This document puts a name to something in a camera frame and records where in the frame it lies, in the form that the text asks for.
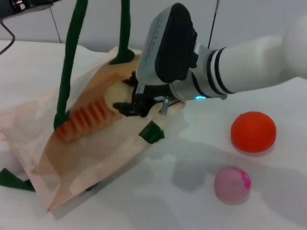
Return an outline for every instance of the orange ball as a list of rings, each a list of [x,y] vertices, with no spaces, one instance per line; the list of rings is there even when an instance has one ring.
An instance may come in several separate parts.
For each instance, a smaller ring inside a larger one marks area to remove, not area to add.
[[[262,152],[269,149],[276,139],[274,121],[260,112],[241,114],[231,126],[231,141],[239,150]]]

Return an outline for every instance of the white table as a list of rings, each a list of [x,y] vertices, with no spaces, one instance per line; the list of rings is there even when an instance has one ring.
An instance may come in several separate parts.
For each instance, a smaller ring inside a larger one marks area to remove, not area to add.
[[[0,49],[6,42],[0,41]],[[103,57],[78,47],[74,72]],[[64,45],[16,42],[0,56],[0,109],[59,84]],[[260,111],[277,126],[274,148],[251,158],[231,145],[229,130],[243,112]],[[307,228],[307,81],[187,104],[166,139],[125,174],[101,183],[54,213],[34,193],[0,187],[0,230],[303,230]],[[228,206],[214,195],[224,165],[252,178],[249,200]],[[0,169],[22,169],[0,145]]]

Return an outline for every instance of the cable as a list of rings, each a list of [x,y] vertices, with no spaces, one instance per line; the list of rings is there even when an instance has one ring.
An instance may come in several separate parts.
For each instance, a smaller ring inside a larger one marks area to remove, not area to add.
[[[13,32],[10,31],[9,28],[4,23],[1,23],[1,25],[3,26],[4,29],[6,29],[7,32],[9,32],[10,35],[12,35],[12,40],[3,50],[0,51],[0,55],[3,54],[5,51],[7,51],[15,42],[15,35],[13,34]]]

